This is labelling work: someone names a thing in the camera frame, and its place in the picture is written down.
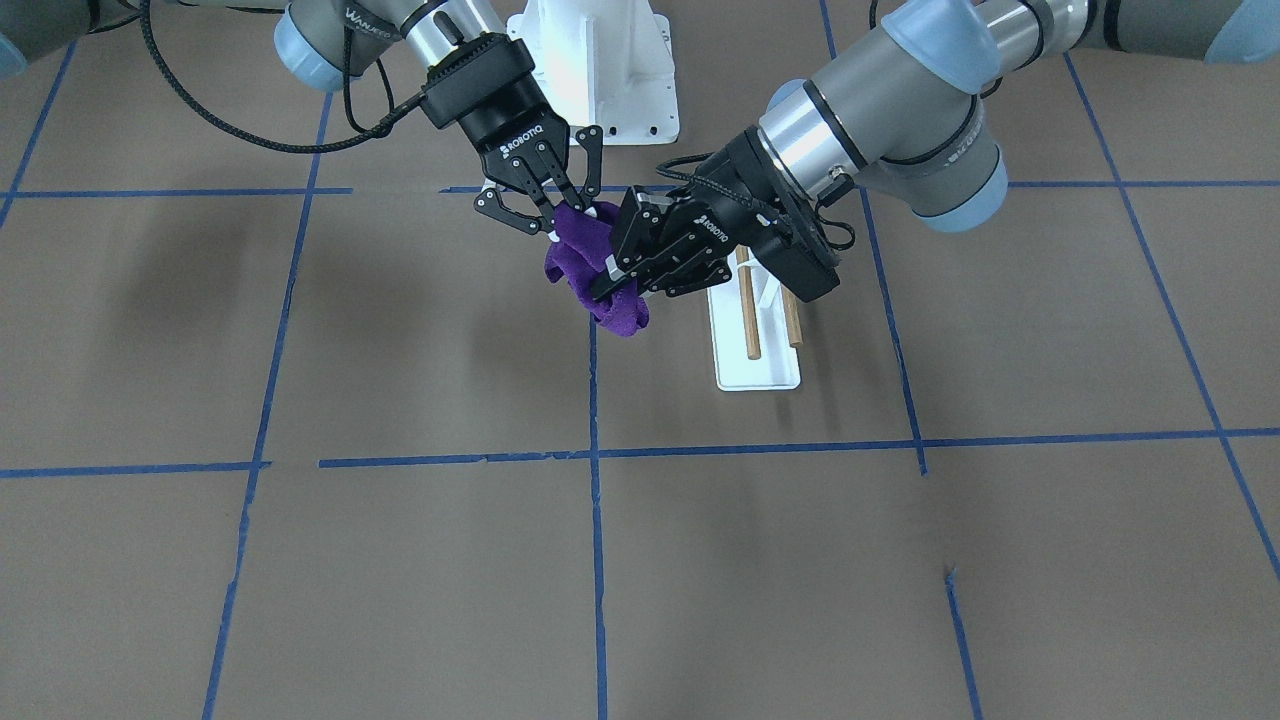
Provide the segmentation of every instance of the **purple towel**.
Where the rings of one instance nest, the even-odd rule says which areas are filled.
[[[618,220],[618,206],[596,202],[596,217],[561,202],[556,208],[556,236],[547,250],[547,279],[553,283],[568,278],[579,302],[591,311],[600,325],[613,334],[631,337],[649,324],[649,306],[640,297],[639,286],[631,282],[612,296],[596,302],[591,299],[591,281],[604,273],[604,260],[612,252],[609,232]]]

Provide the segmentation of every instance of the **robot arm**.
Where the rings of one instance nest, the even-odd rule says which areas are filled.
[[[749,246],[795,295],[835,288],[819,208],[855,183],[929,227],[986,222],[1007,188],[982,87],[1073,46],[1260,61],[1280,50],[1275,0],[910,0],[804,81],[666,196],[634,187],[596,299],[639,281],[677,296],[724,282]]]
[[[497,190],[486,190],[476,199],[476,209],[488,217],[529,234],[550,232],[554,202],[547,195],[548,183],[577,210],[585,210],[599,195],[604,145],[600,128],[582,128],[577,133],[579,143],[588,151],[588,177],[579,190],[566,172],[570,127],[552,110],[534,81],[534,60],[525,44],[506,35],[489,0],[184,4],[282,9],[275,28],[280,60],[300,81],[326,92],[342,90],[348,77],[362,76],[383,53],[403,40],[426,70],[426,83],[415,104],[421,100],[419,106],[436,128],[457,123],[480,155],[485,177],[495,186],[529,196],[538,209],[536,215],[516,213],[502,202]],[[146,15],[150,5],[148,0],[0,0],[0,78],[20,72],[28,59],[47,55],[87,32]],[[366,135],[379,137],[388,128],[385,124]],[[269,141],[260,143],[284,149]],[[291,146],[287,151],[312,150]]]

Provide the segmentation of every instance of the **white plastic holder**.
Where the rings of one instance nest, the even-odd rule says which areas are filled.
[[[730,255],[733,277],[707,291],[712,319],[712,351],[716,384],[726,392],[749,389],[795,389],[800,387],[800,356],[787,338],[782,283],[759,260],[739,265]],[[755,316],[760,332],[760,359],[746,356],[746,329],[739,273],[751,273]]]
[[[534,79],[573,127],[605,145],[666,145],[680,136],[671,22],[648,0],[529,0],[507,20],[529,46]]]

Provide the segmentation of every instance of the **brown floor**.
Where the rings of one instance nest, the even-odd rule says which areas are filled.
[[[865,27],[653,4],[684,132],[611,184]],[[229,120],[347,135],[273,19],[157,14]],[[440,192],[480,182],[456,128],[276,155],[137,28],[84,38],[0,85],[0,717],[1275,717],[1277,97],[1042,60],[988,102],[1001,213],[850,197],[804,383],[728,395],[701,296],[595,334]]]

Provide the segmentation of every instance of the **wooden dowel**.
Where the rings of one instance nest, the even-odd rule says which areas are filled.
[[[787,343],[791,347],[804,345],[804,333],[800,332],[800,301],[787,288],[782,288],[782,313],[787,319]]]
[[[746,359],[760,359],[760,322],[755,316],[755,290],[751,287],[751,268],[742,266],[748,261],[746,247],[737,246],[737,287],[742,296],[742,325],[746,332]]]

